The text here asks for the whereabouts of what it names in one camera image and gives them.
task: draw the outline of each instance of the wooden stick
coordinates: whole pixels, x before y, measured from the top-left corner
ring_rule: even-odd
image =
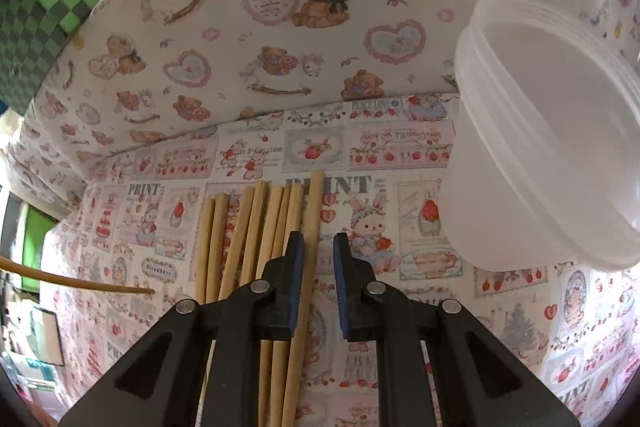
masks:
[[[264,204],[267,201],[268,192],[269,184],[265,182],[258,182],[255,186],[254,204],[251,208],[249,229],[247,230],[246,244],[244,245],[242,272],[240,273],[241,286],[255,279],[256,253],[260,247],[260,227],[262,226]]]
[[[226,212],[229,206],[229,195],[224,192],[216,195],[216,211],[211,225],[211,242],[209,247],[209,266],[207,267],[207,291],[205,302],[218,300],[220,293],[220,267],[222,265],[222,249],[225,240]]]
[[[306,328],[309,324],[309,304],[316,271],[316,254],[318,253],[318,234],[320,232],[320,210],[322,208],[322,192],[324,191],[324,172],[311,172],[309,196],[306,200],[305,222],[302,233],[305,236],[305,264],[300,290],[300,308],[298,309],[298,326],[291,341],[289,366],[287,367],[287,385],[284,394],[281,427],[293,427],[296,420],[296,406],[302,373],[302,362],[305,354]]]
[[[105,284],[102,282],[83,281],[81,279],[73,279],[72,277],[63,277],[62,275],[55,275],[49,272],[43,272],[22,264],[14,263],[8,259],[0,256],[0,270],[6,270],[7,272],[17,273],[23,277],[31,277],[38,281],[50,282],[52,284],[59,284],[61,286],[69,286],[70,288],[80,288],[82,290],[95,290],[98,292],[113,292],[113,293],[148,293],[153,294],[155,291],[152,288],[138,288],[135,286],[120,286],[117,284]]]
[[[287,183],[282,193],[282,203],[280,204],[280,213],[278,214],[278,225],[276,227],[276,235],[273,238],[273,248],[271,249],[271,258],[282,255],[282,245],[284,244],[284,232],[287,227],[287,211],[289,210],[289,200],[291,198],[291,184]]]
[[[200,221],[198,222],[198,241],[194,255],[196,256],[196,301],[204,304],[207,294],[207,266],[209,264],[209,241],[211,240],[211,221],[216,200],[206,198],[202,204]]]
[[[284,233],[284,245],[280,255],[284,253],[292,230],[300,230],[302,219],[302,198],[304,187],[295,183],[291,185],[289,208],[287,209],[287,225]],[[273,363],[271,364],[271,397],[270,397],[270,426],[281,427],[282,408],[285,400],[285,386],[287,381],[287,360],[289,357],[288,342],[273,343]]]
[[[269,193],[269,204],[267,205],[267,216],[264,220],[262,240],[260,241],[260,253],[258,264],[255,268],[255,278],[261,279],[264,266],[271,258],[273,250],[273,240],[276,235],[278,225],[278,215],[284,187],[273,185]],[[271,378],[271,343],[260,342],[260,377],[258,379],[258,427],[265,427],[267,422],[267,405],[269,399],[269,380]]]
[[[226,299],[234,290],[236,285],[236,272],[240,262],[240,254],[242,253],[242,245],[249,226],[249,218],[251,216],[251,207],[254,203],[255,188],[247,187],[242,192],[240,199],[240,210],[238,211],[238,220],[234,228],[234,235],[231,238],[231,245],[226,254],[225,271],[222,274],[222,282],[220,283],[220,293],[218,299]]]

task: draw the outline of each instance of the silver screw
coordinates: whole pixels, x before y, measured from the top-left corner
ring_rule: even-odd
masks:
[[[254,293],[265,293],[271,285],[264,279],[258,279],[251,283],[251,291]]]
[[[385,283],[372,281],[367,284],[367,291],[372,295],[382,295],[386,291]]]
[[[460,311],[462,310],[462,304],[460,304],[455,299],[447,299],[446,301],[442,302],[442,309],[446,313],[455,315],[456,313],[460,313]]]
[[[194,309],[196,309],[196,303],[192,299],[182,299],[175,305],[175,310],[182,315],[189,314]]]

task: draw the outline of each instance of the triangular cutout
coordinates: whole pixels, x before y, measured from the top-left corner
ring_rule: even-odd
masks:
[[[488,398],[498,398],[522,386],[520,379],[475,333],[468,332],[465,340]]]
[[[156,380],[160,375],[164,357],[171,345],[171,339],[171,333],[160,335],[118,378],[116,388],[134,394],[143,400],[151,398],[156,388]]]

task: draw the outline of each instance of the bundle of chopsticks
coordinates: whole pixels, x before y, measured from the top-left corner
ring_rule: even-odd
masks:
[[[226,263],[222,269],[228,194],[208,198],[200,214],[196,244],[196,300],[200,304],[226,299],[239,285],[260,279],[268,260],[284,254],[289,233],[302,230],[305,263],[298,325],[290,343],[262,341],[258,388],[258,427],[292,427],[309,320],[311,289],[316,268],[324,172],[313,171],[304,219],[302,184],[269,185],[258,182],[242,192]],[[244,247],[244,257],[240,259]]]

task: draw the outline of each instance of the translucent white plastic cup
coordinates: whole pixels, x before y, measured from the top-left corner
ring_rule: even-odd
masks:
[[[479,0],[455,68],[438,206],[456,251],[492,271],[640,262],[640,82],[626,61],[554,5]]]

